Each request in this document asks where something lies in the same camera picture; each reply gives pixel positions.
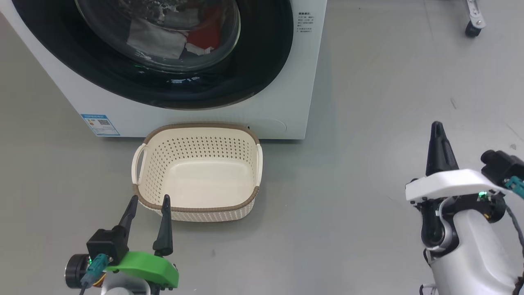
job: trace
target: basket handle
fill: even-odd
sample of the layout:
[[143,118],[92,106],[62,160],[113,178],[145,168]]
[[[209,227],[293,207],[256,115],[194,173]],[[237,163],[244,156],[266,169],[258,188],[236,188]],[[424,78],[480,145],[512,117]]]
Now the basket handle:
[[140,185],[140,179],[142,178],[142,173],[144,172],[144,165],[146,164],[146,152],[144,151],[144,156],[142,157],[142,165],[140,167],[140,175],[136,175],[136,166],[138,164],[138,158],[142,154],[142,151],[147,147],[145,143],[139,146],[136,149],[135,155],[133,156],[133,162],[131,164],[131,180],[133,184]]
[[256,185],[257,186],[260,186],[260,183],[262,181],[262,166],[264,165],[263,163],[263,154],[262,154],[262,147],[260,146],[260,144],[257,144],[257,167],[258,167],[258,171],[257,171],[257,183]]

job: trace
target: caster wheel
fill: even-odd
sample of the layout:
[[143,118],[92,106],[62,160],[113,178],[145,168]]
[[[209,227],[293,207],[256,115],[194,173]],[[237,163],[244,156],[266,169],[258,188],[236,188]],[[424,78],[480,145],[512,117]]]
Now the caster wheel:
[[473,26],[473,24],[471,23],[471,21],[467,24],[467,27],[466,27],[466,36],[470,37],[470,38],[474,38],[474,37],[477,37],[478,34],[481,33],[481,30],[482,29],[479,29],[479,28],[475,28]]

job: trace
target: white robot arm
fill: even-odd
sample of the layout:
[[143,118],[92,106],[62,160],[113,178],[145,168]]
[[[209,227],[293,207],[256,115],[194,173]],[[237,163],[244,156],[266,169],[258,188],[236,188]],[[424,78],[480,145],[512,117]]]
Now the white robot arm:
[[524,162],[502,151],[487,151],[481,160],[482,172],[460,170],[442,123],[433,123],[426,177],[406,185],[406,200],[422,215],[424,257],[439,295],[524,295],[522,278],[511,271],[489,224],[507,210],[524,244],[503,199],[512,191],[524,194]]

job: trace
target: white washing machine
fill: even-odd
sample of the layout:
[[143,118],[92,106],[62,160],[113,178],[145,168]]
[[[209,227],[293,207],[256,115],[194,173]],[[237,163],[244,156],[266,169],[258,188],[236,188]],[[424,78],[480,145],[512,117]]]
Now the white washing machine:
[[98,136],[228,122],[303,139],[326,0],[0,0]]

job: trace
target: metal stand leg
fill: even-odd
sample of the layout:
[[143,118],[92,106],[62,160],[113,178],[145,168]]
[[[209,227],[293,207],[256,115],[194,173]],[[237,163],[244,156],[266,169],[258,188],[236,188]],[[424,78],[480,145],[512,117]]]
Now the metal stand leg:
[[486,26],[481,10],[478,8],[477,0],[464,0],[466,2],[467,11],[470,15],[470,22],[466,27],[466,36],[476,37],[481,33],[481,30]]

